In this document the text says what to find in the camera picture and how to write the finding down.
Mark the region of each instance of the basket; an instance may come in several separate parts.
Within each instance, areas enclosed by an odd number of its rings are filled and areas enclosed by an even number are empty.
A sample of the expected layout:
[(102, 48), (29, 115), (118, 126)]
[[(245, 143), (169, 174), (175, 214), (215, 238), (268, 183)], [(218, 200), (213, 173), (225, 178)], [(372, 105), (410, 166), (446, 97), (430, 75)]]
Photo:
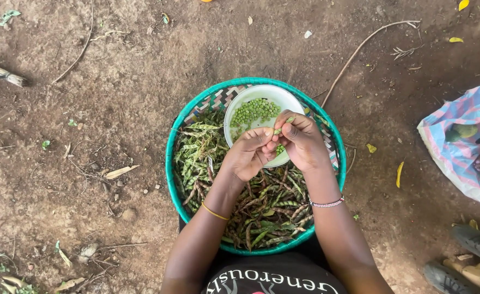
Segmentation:
[[(169, 193), (171, 199), (175, 204), (176, 210), (180, 214), (180, 217), (187, 223), (191, 219), (189, 214), (182, 206), (182, 201), (178, 197), (178, 191), (175, 185), (175, 178), (172, 173), (172, 157), (174, 154), (173, 147), (175, 145), (176, 137), (178, 135), (177, 130), (188, 124), (195, 122), (198, 114), (203, 112), (207, 107), (211, 107), (216, 111), (224, 111), (229, 105), (230, 101), (238, 95), (242, 90), (253, 85), (274, 85), (283, 88), (293, 94), (303, 105), (306, 107), (305, 114), (315, 118), (318, 127), (322, 131), (323, 139), (326, 143), (326, 147), (331, 151), (330, 157), (333, 164), (333, 168), (337, 171), (336, 179), (340, 190), (343, 189), (343, 183), (345, 182), (347, 158), (345, 149), (343, 148), (343, 142), (340, 132), (325, 113), (325, 111), (314, 102), (307, 95), (302, 93), (295, 87), (288, 85), (284, 82), (277, 81), (270, 78), (262, 77), (242, 77), (235, 78), (229, 81), (225, 81), (216, 84), (207, 90), (204, 90), (192, 99), (185, 107), (180, 111), (176, 118), (171, 132), (169, 133), (169, 139), (166, 147), (166, 176)], [(290, 240), (287, 243), (280, 243), (278, 246), (269, 249), (260, 249), (249, 251), (247, 249), (236, 249), (232, 244), (221, 243), (220, 248), (233, 254), (244, 256), (260, 256), (282, 253), (286, 250), (296, 247), (297, 245), (307, 241), (314, 234), (314, 225), (307, 228), (305, 232), (299, 234), (295, 239)]]

